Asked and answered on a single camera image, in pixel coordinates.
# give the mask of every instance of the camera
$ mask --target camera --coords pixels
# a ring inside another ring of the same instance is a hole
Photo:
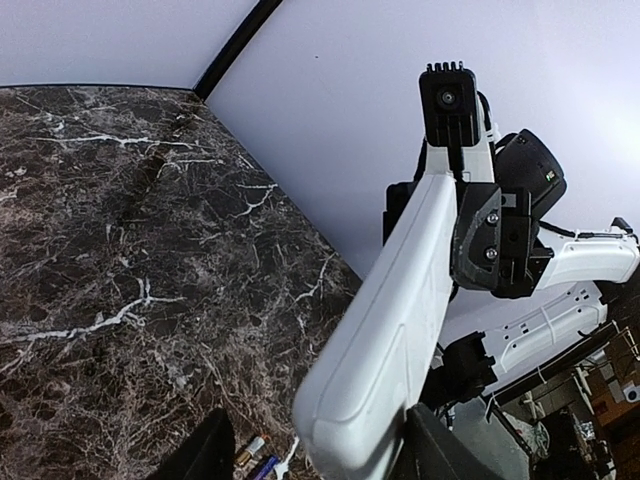
[[[427,65],[420,75],[427,141],[434,147],[472,147],[480,141],[476,78],[462,62]]]

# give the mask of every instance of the black plastic part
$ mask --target black plastic part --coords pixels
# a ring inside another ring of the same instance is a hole
[[[407,411],[404,446],[390,480],[503,480],[422,404]]]
[[[480,99],[480,103],[484,109],[484,128],[488,132],[493,129],[493,125],[491,124],[491,107],[489,107],[489,100],[487,100],[487,97],[485,97],[482,92],[478,92],[478,98]]]
[[[427,168],[427,141],[422,141],[422,147],[420,148],[420,155],[418,156],[418,166],[416,167],[416,173],[413,175],[413,181],[419,182],[424,171]]]
[[[420,75],[427,140],[434,147],[471,147],[480,141],[476,79],[456,64],[427,65]]]
[[[387,243],[417,185],[418,182],[402,182],[387,187],[387,210],[382,214],[383,243]]]
[[[624,230],[625,233],[633,235],[633,228],[631,228],[631,225],[629,225],[627,221],[622,217],[614,218],[613,222],[611,222],[611,226],[618,227],[620,230]]]
[[[232,480],[235,451],[231,420],[217,408],[146,480]]]
[[[539,227],[531,214],[531,195],[524,188],[502,192],[500,280],[492,291],[497,298],[531,296],[553,258],[536,237]]]
[[[233,33],[229,41],[222,47],[220,53],[211,62],[209,68],[194,87],[194,92],[203,101],[209,98],[211,92],[218,85],[236,58],[242,53],[260,27],[269,19],[271,14],[280,6],[282,0],[259,0],[249,15]]]
[[[557,225],[553,225],[551,223],[544,222],[542,220],[539,222],[539,224],[545,230],[549,230],[550,232],[557,233],[558,235],[562,235],[563,237],[571,238],[575,236],[575,232],[572,232],[571,230],[567,230],[566,228],[558,227]]]
[[[451,403],[465,403],[498,381],[491,368],[496,363],[495,359],[487,356],[482,344],[485,336],[474,332],[444,349],[443,365],[427,375],[420,394],[421,403],[431,410]]]
[[[529,130],[522,130],[498,152],[496,182],[503,189],[525,188],[531,193],[531,215],[540,220],[567,191],[562,167]]]
[[[498,286],[500,222],[489,223],[501,208],[500,187],[494,183],[458,183],[458,218],[451,243],[451,278],[467,290]]]
[[[496,143],[496,148],[497,149],[501,149],[503,147],[505,147],[511,140],[513,140],[514,138],[516,138],[517,133],[508,133],[506,134],[504,137],[502,137],[498,143]]]

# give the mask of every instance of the dark marble surface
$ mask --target dark marble surface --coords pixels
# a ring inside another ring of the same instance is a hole
[[[0,90],[1,479],[143,478],[218,405],[284,456],[357,287],[191,93]]]

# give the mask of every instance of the black cable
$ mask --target black cable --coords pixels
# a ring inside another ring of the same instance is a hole
[[[545,230],[549,230],[550,232],[557,233],[558,235],[562,235],[564,237],[579,238],[581,240],[586,240],[589,238],[624,238],[624,235],[621,233],[607,232],[582,232],[576,235],[576,232],[572,232],[571,230],[558,227],[542,220],[540,220],[539,224],[542,228],[544,228]]]
[[[491,154],[491,163],[493,165],[493,169],[495,170],[496,159],[498,158],[498,156],[497,156],[497,150],[496,150],[496,143],[493,140],[489,142],[489,153]]]
[[[549,230],[550,232],[557,233],[558,235],[562,235],[564,237],[575,237],[576,236],[575,232],[572,232],[571,230],[565,230],[564,228],[557,227],[555,225],[552,225],[552,224],[550,224],[548,222],[544,222],[542,220],[540,220],[539,224],[545,230]]]
[[[489,100],[487,100],[487,97],[485,97],[482,92],[478,92],[478,98],[480,99],[480,103],[484,110],[484,128],[488,132],[493,128],[493,125],[491,125],[491,108],[489,107]]]
[[[571,380],[573,379],[573,377],[570,375],[569,378],[566,378],[564,380],[562,380],[562,382],[560,382],[560,384],[556,385],[555,387],[552,388],[547,388],[547,390],[540,395],[539,397],[533,398],[533,395],[531,395],[531,401],[532,402],[537,402],[539,401],[541,398],[546,397],[547,395],[551,395],[553,392],[555,392],[556,390],[564,387],[567,383],[569,383]]]
[[[507,143],[509,143],[514,138],[516,138],[517,135],[518,135],[517,133],[509,133],[509,134],[505,135],[500,140],[498,140],[498,143],[496,143],[496,149],[500,149],[502,147],[505,147],[507,145]]]
[[[451,290],[451,295],[449,296],[449,303],[453,302],[453,299],[458,295],[458,291],[460,290],[460,285],[456,282],[453,282],[453,289]]]
[[[206,101],[216,88],[220,80],[233,62],[238,58],[242,50],[249,44],[260,27],[269,19],[271,14],[282,3],[282,0],[259,0],[251,13],[242,21],[240,26],[233,32],[231,38],[222,47],[220,53],[211,62],[209,68],[194,87],[194,92],[203,101]]]

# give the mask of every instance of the zip tie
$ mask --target zip tie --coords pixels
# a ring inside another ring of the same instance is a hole
[[[489,401],[487,402],[487,409],[484,411],[484,418],[489,424],[491,423],[491,408],[494,403],[497,404],[495,392],[491,394],[491,398],[489,398]]]
[[[538,365],[536,367],[536,370],[538,370],[538,376],[540,377],[540,380],[542,380],[542,383],[544,383],[545,385],[548,383],[545,378],[542,376],[542,370],[540,370],[540,365]]]

